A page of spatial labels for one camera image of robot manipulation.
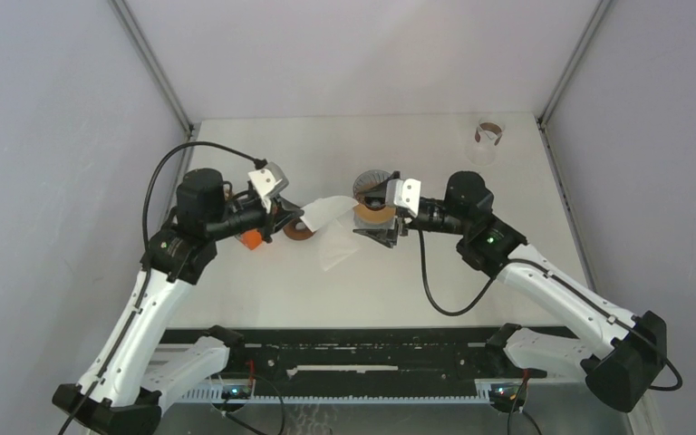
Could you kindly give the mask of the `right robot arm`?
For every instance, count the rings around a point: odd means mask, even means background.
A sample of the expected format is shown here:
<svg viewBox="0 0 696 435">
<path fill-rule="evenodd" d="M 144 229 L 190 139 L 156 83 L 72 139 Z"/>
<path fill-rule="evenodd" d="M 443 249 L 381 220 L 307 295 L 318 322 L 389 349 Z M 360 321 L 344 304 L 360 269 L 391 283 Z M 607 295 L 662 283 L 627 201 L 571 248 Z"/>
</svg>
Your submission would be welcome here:
<svg viewBox="0 0 696 435">
<path fill-rule="evenodd" d="M 606 300 L 553 265 L 527 238 L 494 214 L 493 193 L 474 171 L 452 174 L 441 199 L 393 172 L 355 190 L 360 204 L 389 209 L 391 223 L 362 235 L 395 247 L 410 231 L 458 237 L 460 258 L 490 283 L 516 289 L 553 315 L 569 337 L 503 325 L 488 341 L 488 367 L 500 377 L 537 370 L 583 382 L 603 404 L 632 411 L 671 362 L 667 325 L 654 312 L 635 314 Z"/>
</svg>

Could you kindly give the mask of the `grey ribbed glass dripper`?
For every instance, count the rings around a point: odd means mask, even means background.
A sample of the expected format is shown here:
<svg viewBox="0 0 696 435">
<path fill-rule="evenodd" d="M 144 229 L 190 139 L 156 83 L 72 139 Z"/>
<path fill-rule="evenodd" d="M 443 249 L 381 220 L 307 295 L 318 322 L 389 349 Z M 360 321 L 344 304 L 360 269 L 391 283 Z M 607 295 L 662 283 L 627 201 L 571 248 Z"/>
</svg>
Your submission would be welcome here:
<svg viewBox="0 0 696 435">
<path fill-rule="evenodd" d="M 390 172 L 381 169 L 370 169 L 361 173 L 353 183 L 353 195 L 356 197 L 366 189 L 384 182 L 391 176 Z"/>
</svg>

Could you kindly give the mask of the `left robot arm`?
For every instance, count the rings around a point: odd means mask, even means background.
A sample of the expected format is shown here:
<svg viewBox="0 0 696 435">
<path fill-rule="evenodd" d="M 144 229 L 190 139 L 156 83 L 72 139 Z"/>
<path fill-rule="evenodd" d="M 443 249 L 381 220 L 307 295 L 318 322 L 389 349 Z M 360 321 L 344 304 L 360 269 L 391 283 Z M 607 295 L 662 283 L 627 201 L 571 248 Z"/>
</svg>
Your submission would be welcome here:
<svg viewBox="0 0 696 435">
<path fill-rule="evenodd" d="M 260 163 L 234 206 L 219 171 L 184 176 L 168 220 L 146 242 L 131 297 L 106 344 L 78 382 L 59 385 L 53 395 L 69 421 L 98 434 L 152 434 L 164 413 L 205 379 L 218 372 L 234 378 L 246 369 L 239 335 L 223 327 L 155 371 L 148 367 L 171 318 L 216 257 L 218 241 L 250 230 L 268 240 L 302 216 L 281 196 L 288 184 L 275 163 Z"/>
</svg>

